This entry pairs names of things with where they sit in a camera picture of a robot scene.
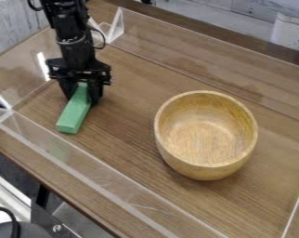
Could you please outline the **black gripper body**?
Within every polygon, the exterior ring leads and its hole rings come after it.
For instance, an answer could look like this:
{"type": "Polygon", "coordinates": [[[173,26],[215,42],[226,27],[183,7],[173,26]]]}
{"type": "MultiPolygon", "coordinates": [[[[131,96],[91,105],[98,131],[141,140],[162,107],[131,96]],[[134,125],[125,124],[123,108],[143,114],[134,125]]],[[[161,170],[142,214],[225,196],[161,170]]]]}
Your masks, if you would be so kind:
{"type": "Polygon", "coordinates": [[[111,83],[111,67],[95,58],[97,47],[90,37],[56,37],[56,45],[60,55],[44,61],[48,77],[64,84],[85,82],[107,86],[111,83]]]}

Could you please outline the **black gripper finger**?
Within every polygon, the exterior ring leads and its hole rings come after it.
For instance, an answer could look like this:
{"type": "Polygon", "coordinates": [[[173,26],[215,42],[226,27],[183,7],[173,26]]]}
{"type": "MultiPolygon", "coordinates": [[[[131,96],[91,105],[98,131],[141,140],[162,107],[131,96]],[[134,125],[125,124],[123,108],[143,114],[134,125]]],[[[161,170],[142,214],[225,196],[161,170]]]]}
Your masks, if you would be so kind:
{"type": "Polygon", "coordinates": [[[89,81],[86,83],[86,92],[90,105],[97,105],[99,98],[102,97],[102,84],[98,81],[89,81]]]}
{"type": "Polygon", "coordinates": [[[66,99],[70,99],[76,90],[78,83],[70,81],[68,79],[58,79],[58,84],[59,84],[63,96],[66,97],[66,99]]]}

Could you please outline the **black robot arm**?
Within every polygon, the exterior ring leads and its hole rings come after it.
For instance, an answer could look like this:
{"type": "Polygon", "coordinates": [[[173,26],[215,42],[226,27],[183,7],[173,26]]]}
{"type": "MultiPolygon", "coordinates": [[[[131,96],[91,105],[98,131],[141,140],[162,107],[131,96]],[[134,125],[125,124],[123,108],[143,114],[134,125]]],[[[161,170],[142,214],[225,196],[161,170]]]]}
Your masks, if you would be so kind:
{"type": "Polygon", "coordinates": [[[91,106],[98,104],[103,87],[111,83],[111,66],[95,58],[95,50],[106,45],[103,33],[87,24],[87,0],[31,0],[27,6],[42,11],[50,28],[55,32],[55,42],[60,57],[47,59],[47,74],[60,87],[63,96],[70,99],[78,83],[86,84],[86,100],[91,106]]]}

